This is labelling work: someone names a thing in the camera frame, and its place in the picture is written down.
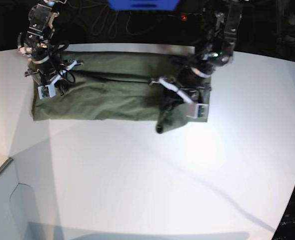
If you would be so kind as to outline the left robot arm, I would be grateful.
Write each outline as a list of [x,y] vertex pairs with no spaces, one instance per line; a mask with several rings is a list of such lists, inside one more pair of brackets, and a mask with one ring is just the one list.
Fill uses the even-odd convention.
[[177,73],[150,80],[150,85],[163,87],[164,98],[155,128],[158,134],[184,126],[190,120],[208,120],[211,76],[233,60],[242,10],[239,0],[210,0],[202,13],[201,38],[195,43],[194,54],[172,56],[171,61],[179,67]]

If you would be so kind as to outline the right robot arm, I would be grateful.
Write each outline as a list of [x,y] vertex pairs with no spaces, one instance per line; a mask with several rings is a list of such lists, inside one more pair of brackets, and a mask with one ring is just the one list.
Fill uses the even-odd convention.
[[39,0],[28,13],[27,31],[17,38],[18,51],[30,62],[24,76],[32,77],[40,99],[56,95],[56,83],[64,79],[69,67],[60,59],[59,47],[51,44],[56,31],[54,21],[60,15],[58,7],[66,3],[66,0]]

